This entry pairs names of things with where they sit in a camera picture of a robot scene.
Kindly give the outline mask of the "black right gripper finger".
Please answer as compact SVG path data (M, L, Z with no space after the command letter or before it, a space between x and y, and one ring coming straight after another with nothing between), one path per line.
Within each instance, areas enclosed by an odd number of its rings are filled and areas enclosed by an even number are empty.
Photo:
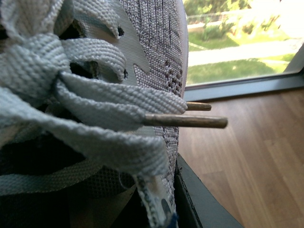
M215 199L180 154L177 156L174 188L178 227L243 227Z

